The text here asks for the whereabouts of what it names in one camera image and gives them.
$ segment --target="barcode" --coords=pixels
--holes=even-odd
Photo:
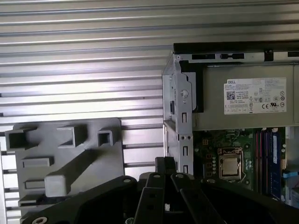
[[[233,100],[233,99],[235,99],[235,91],[227,91],[226,92],[226,99],[227,100]]]

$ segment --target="metal shutter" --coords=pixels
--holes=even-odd
[[[174,42],[299,38],[298,1],[223,2],[0,0],[0,131],[119,117],[126,173],[153,171],[164,154],[161,70]],[[14,155],[3,137],[0,146],[0,222],[19,223]]]

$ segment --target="square hole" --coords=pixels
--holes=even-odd
[[[59,137],[61,140],[64,140],[64,143],[59,145],[58,148],[75,147],[74,129],[72,127],[61,127],[57,130],[59,131]]]
[[[110,144],[110,133],[99,133],[98,134],[99,146],[102,144]]]
[[[25,133],[11,133],[8,138],[10,148],[25,148],[28,146]]]

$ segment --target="slot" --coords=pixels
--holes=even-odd
[[[185,173],[185,174],[188,174],[188,173],[189,173],[188,165],[184,165],[184,166],[183,166],[183,170],[184,170],[184,173]]]
[[[174,114],[174,101],[170,101],[170,114]]]
[[[299,51],[288,52],[288,57],[299,57]]]
[[[183,146],[183,156],[188,156],[188,146]]]
[[[207,60],[207,59],[216,59],[216,56],[215,54],[192,55],[192,60]]]
[[[228,58],[232,58],[232,59],[244,59],[245,55],[243,53],[234,53],[232,55],[229,54],[221,54],[220,55],[221,59],[228,59]]]
[[[182,113],[182,123],[187,123],[187,113]]]

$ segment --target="screw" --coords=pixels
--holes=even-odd
[[[182,174],[177,174],[176,177],[183,178],[184,176]]]
[[[208,183],[216,183],[216,181],[214,179],[207,179]]]
[[[46,217],[39,217],[33,220],[31,224],[45,224],[47,223],[48,219]]]

